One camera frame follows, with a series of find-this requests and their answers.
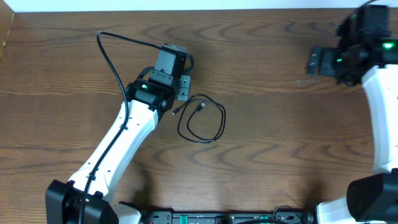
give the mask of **black wire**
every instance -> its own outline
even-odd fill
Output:
[[[193,99],[194,97],[197,97],[197,96],[205,97],[205,98],[207,98],[208,100]],[[211,138],[211,139],[199,137],[197,134],[195,134],[195,133],[189,128],[189,122],[191,121],[193,115],[196,114],[196,112],[198,112],[197,110],[195,110],[195,111],[191,114],[191,116],[189,117],[189,119],[188,119],[188,121],[187,121],[187,128],[188,128],[188,131],[189,131],[193,136],[195,136],[196,138],[198,138],[198,139],[201,140],[201,141],[197,141],[197,140],[193,140],[193,139],[190,139],[190,138],[188,138],[188,137],[185,137],[185,136],[184,136],[183,134],[181,134],[181,132],[180,132],[180,123],[181,123],[182,116],[184,115],[184,112],[185,112],[185,110],[187,109],[187,106],[188,106],[191,102],[195,102],[195,101],[204,102],[204,103],[213,103],[214,105],[216,105],[216,107],[217,107],[217,108],[219,109],[219,111],[221,112],[221,124],[220,124],[220,128],[218,129],[217,134],[216,134],[213,138]],[[204,95],[204,94],[195,94],[195,95],[193,95],[193,96],[192,96],[188,101],[186,101],[182,106],[180,106],[180,107],[178,107],[176,110],[174,110],[173,115],[175,115],[176,113],[178,113],[178,111],[180,111],[180,109],[183,108],[183,107],[184,107],[184,109],[183,109],[182,112],[181,112],[181,116],[180,116],[180,119],[179,119],[178,125],[177,125],[177,132],[178,132],[178,134],[179,134],[181,137],[183,137],[183,138],[186,139],[187,141],[194,142],[194,143],[199,143],[199,144],[209,144],[209,143],[211,143],[211,142],[213,142],[213,141],[217,141],[217,140],[221,137],[221,135],[224,133],[225,121],[226,121],[226,111],[225,111],[225,107],[224,107],[223,105],[221,105],[221,104],[215,102],[215,101],[214,101],[213,99],[211,99],[209,96]]]
[[[366,2],[366,3],[364,3],[364,4],[363,4],[362,6],[360,6],[360,7],[363,7],[363,6],[365,6],[365,5],[371,4],[371,3],[375,2],[375,1],[378,1],[378,0],[370,0],[370,1]]]
[[[283,222],[280,220],[270,220],[270,219],[267,219],[267,220],[255,219],[255,220],[241,222],[238,224],[258,224],[258,223],[289,224],[287,222]]]
[[[127,38],[127,37],[123,37],[123,36],[117,35],[117,34],[112,34],[112,33],[109,33],[109,32],[103,32],[103,31],[97,32],[98,47],[101,50],[102,54],[104,55],[104,58],[105,58],[106,62],[108,63],[109,67],[111,68],[116,80],[118,81],[118,84],[119,84],[119,87],[120,87],[120,90],[121,90],[122,96],[123,96],[124,107],[126,109],[126,115],[124,117],[123,124],[120,127],[119,131],[113,137],[113,139],[110,142],[110,144],[106,147],[105,151],[102,153],[101,157],[98,159],[98,161],[95,164],[93,170],[90,172],[90,174],[88,176],[88,180],[87,180],[87,183],[86,183],[86,186],[85,186],[85,190],[84,190],[83,195],[81,197],[81,205],[80,205],[80,209],[79,209],[79,224],[83,224],[85,207],[86,207],[86,198],[87,198],[88,190],[90,188],[91,181],[93,181],[93,179],[95,177],[95,172],[98,170],[98,167],[100,166],[102,160],[105,158],[105,156],[107,155],[109,150],[112,148],[113,144],[116,142],[116,140],[118,139],[120,134],[123,132],[123,130],[125,128],[127,128],[126,125],[127,125],[127,122],[129,121],[129,104],[127,102],[126,91],[124,89],[122,80],[119,77],[119,74],[117,73],[115,67],[113,66],[113,64],[111,62],[111,60],[109,59],[108,55],[106,54],[106,52],[104,50],[104,47],[102,46],[101,39],[100,39],[100,35],[101,34],[102,35],[109,35],[111,37],[116,37],[116,38],[119,38],[119,39],[122,39],[122,40],[127,40],[127,41],[134,42],[134,43],[137,43],[137,44],[142,44],[142,45],[146,45],[146,46],[149,46],[149,47],[155,47],[157,49],[160,49],[159,46],[154,45],[154,44],[150,44],[150,43],[147,43],[147,42],[142,42],[142,41],[139,41],[139,40],[133,40],[133,39],[130,39],[130,38]]]
[[[144,68],[142,71],[141,71],[141,73],[138,75],[138,78],[144,78],[144,76],[146,75],[146,74],[148,74],[148,72],[150,72],[152,69],[154,69],[155,67],[153,67],[153,66],[149,66],[149,67],[146,67],[146,68]]]
[[[281,208],[290,208],[290,209],[293,210],[293,208],[292,208],[291,206],[282,205],[282,206],[280,206],[279,208],[275,209],[274,213],[272,214],[272,218],[273,218],[273,219],[276,219],[276,214],[278,213],[277,211],[278,211],[279,209],[281,209]],[[302,217],[301,217],[300,215],[298,215],[297,212],[294,211],[294,213],[296,214],[296,217],[297,217],[300,221],[302,221]]]

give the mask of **green led light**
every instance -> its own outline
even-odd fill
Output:
[[[180,224],[188,224],[188,215],[180,216]]]
[[[391,48],[394,47],[394,43],[384,43],[384,44],[383,44],[383,47],[384,47],[385,49],[391,49]]]
[[[268,219],[268,216],[266,215],[260,216],[260,219]]]

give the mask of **cable connector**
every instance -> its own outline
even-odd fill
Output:
[[[206,106],[206,103],[205,103],[205,102],[202,102],[201,104],[199,104],[199,105],[197,106],[197,111],[199,112],[199,111],[202,110],[205,106]]]
[[[180,111],[180,109],[181,109],[181,107],[179,107],[179,108],[177,108],[177,109],[175,109],[175,110],[173,110],[173,115],[176,115],[179,111]]]

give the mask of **metal bracket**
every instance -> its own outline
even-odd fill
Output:
[[[175,99],[187,101],[191,87],[191,77],[189,75],[182,75],[180,79],[180,86],[180,92],[175,96]]]
[[[337,49],[330,47],[314,47],[307,65],[307,73],[314,76],[319,69],[320,75],[337,78],[336,71],[333,69],[333,62],[337,53]]]

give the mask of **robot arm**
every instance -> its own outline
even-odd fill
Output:
[[[129,104],[127,125],[125,104],[95,152],[64,184],[54,180],[45,194],[47,223],[138,223],[141,213],[119,204],[111,207],[119,181],[148,134],[155,129],[174,100],[187,100],[190,90],[188,73],[193,58],[185,48],[164,44],[160,49],[155,67],[145,68],[138,78],[127,86],[125,95]],[[191,67],[184,70],[186,58]],[[148,80],[143,77],[150,73]],[[116,133],[123,131],[104,154]],[[92,174],[95,164],[99,166]],[[88,185],[89,176],[93,177]]]
[[[398,65],[374,66],[362,77],[371,110],[374,137],[373,172],[398,168]]]
[[[129,102],[129,110],[129,117],[131,119],[129,119],[127,123],[127,129],[122,132],[102,161],[96,172],[95,180],[92,181],[88,191],[91,195],[94,195],[95,192],[101,192],[103,194],[102,199],[109,203],[113,200],[116,188],[127,165],[130,163],[143,140],[155,129],[158,122],[157,110],[150,110],[145,103],[132,100]],[[82,167],[70,177],[69,181],[74,182],[74,188],[81,191],[84,190],[89,173],[93,170],[93,166],[104,152],[106,146],[119,131],[120,126],[123,124],[124,116],[125,111],[123,103],[118,117],[95,152]]]
[[[374,66],[362,77],[362,87],[366,92],[369,107],[371,111],[373,136],[374,136],[374,164],[373,171],[375,174],[386,173],[384,179],[387,180],[387,186],[394,187],[394,183],[398,177],[394,178],[394,174],[390,174],[394,168],[398,168],[398,65],[386,65],[385,68]],[[380,200],[372,202],[373,206],[378,207],[381,211],[387,212],[389,219],[394,220],[394,202],[396,195],[394,192],[383,193],[390,200],[380,197],[381,191],[375,190],[374,184],[379,183],[377,178],[368,177],[366,190],[360,190],[362,193],[370,191],[368,195],[376,193],[376,198]],[[349,187],[348,197],[343,197],[332,202],[323,202],[317,206],[317,220],[319,224],[356,224],[356,220],[350,214],[350,209],[354,216],[363,217],[363,213],[358,210],[358,198],[365,199],[366,196],[357,194],[357,186],[351,184]],[[364,205],[367,211],[374,210],[370,204]]]
[[[398,40],[387,6],[365,5],[339,26],[338,47],[315,47],[308,73],[362,84],[369,101],[376,175],[350,183],[346,197],[317,206],[318,224],[398,221]]]

